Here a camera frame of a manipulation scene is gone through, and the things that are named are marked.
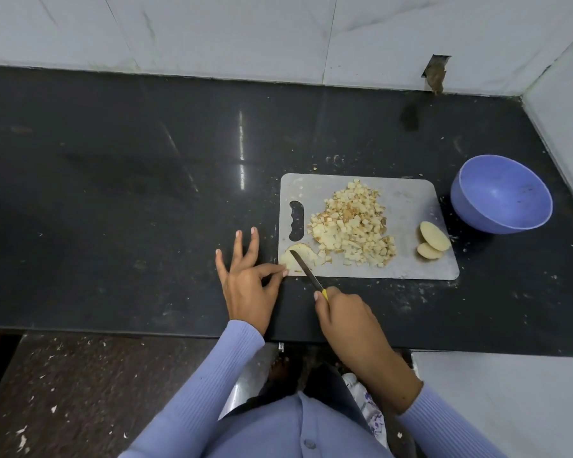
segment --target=purple bowl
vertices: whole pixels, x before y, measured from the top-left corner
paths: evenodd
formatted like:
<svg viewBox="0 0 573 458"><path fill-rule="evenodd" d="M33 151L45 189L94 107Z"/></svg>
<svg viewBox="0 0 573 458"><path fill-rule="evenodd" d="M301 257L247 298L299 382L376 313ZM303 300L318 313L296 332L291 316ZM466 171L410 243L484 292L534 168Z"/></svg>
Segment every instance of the purple bowl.
<svg viewBox="0 0 573 458"><path fill-rule="evenodd" d="M492 154L463 164L450 200L463 222L494 234L533 230L552 215L552 196L541 179L521 163Z"/></svg>

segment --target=potato slice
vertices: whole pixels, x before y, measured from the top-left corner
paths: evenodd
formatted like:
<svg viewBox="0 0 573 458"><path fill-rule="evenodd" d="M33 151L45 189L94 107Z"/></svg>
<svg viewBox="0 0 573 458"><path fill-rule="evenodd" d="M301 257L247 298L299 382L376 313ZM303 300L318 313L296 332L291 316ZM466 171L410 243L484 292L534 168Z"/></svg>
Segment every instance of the potato slice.
<svg viewBox="0 0 573 458"><path fill-rule="evenodd" d="M422 255L425 259L435 260L443 257L443 252L434 249L428 242L424 242L418 246L418 254Z"/></svg>
<svg viewBox="0 0 573 458"><path fill-rule="evenodd" d="M420 233L429 246L439 251L446 251L450 248L450 239L431 222L420 223Z"/></svg>
<svg viewBox="0 0 573 458"><path fill-rule="evenodd" d="M299 254L309 269L313 269L315 265L322 265L325 263L325 259L323 258L320 260L318 255L314 253L310 246L303 244L302 242L298 242L297 244L293 244L288 247L285 253L278 259L278 263L280 265L284 265L289 270L298 270L301 268L295 260L295 257L293 257L293 254L291 254L291 250L294 250Z"/></svg>

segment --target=knife blade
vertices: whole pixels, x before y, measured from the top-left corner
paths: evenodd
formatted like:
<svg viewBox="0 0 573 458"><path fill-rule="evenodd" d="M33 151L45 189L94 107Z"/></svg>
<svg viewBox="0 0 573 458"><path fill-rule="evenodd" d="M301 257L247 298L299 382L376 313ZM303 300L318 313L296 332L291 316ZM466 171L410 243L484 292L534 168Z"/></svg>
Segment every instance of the knife blade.
<svg viewBox="0 0 573 458"><path fill-rule="evenodd" d="M329 297L327 296L327 289L325 289L322 286L322 284L316 279L316 277L310 271L310 269L306 265L306 262L304 262L304 260L301 258L301 256L297 252L295 252L294 250L291 250L290 252L293 255L293 257L295 257L295 260L297 261L297 263L299 264L301 269L304 271L306 276L308 278L310 278L310 281L312 282L312 284L314 284L314 287L316 288L316 290L322 292L322 295L324 296L325 299L327 299L327 302L328 302Z"/></svg>

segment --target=black granite countertop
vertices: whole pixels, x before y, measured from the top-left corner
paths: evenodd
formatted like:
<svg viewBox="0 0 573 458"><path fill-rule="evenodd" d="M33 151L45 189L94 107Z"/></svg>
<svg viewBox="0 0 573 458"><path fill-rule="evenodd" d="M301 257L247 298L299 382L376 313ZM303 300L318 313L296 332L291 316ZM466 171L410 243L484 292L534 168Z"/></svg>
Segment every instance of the black granite countertop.
<svg viewBox="0 0 573 458"><path fill-rule="evenodd" d="M501 154L554 198L534 231L454 215L467 158ZM284 173L428 179L456 281L323 279L397 347L573 355L573 197L513 99L0 68L0 328L218 337L214 250L257 225L277 257ZM268 338L323 340L288 278Z"/></svg>

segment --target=cutting board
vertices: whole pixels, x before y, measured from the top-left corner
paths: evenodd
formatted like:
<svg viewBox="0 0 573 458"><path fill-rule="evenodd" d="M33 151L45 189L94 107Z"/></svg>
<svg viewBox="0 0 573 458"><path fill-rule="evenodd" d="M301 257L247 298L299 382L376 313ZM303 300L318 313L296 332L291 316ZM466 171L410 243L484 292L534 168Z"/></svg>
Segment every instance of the cutting board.
<svg viewBox="0 0 573 458"><path fill-rule="evenodd" d="M324 200L331 198L335 191L345 189L354 179L367 184L380 193L378 202L386 207L385 235L395 238L397 256L383 268L362 265L344 265L343 253L332 253L333 263L316 266L312 272L319 277L340 278L400 278L409 280L455 280L459 269L452 249L447 250L439 260L423 259L416 252L422 241L419 225L427 220L447 233L435 187L428 180L406 178L359 177L346 175L314 175L309 173L286 173L280 180L280 220L278 229L278 256L298 242L312 247L318 253L318 243L307 232L310 216L325 210ZM291 240L296 212L303 207L303 237ZM290 270L290 276L303 276L302 272Z"/></svg>

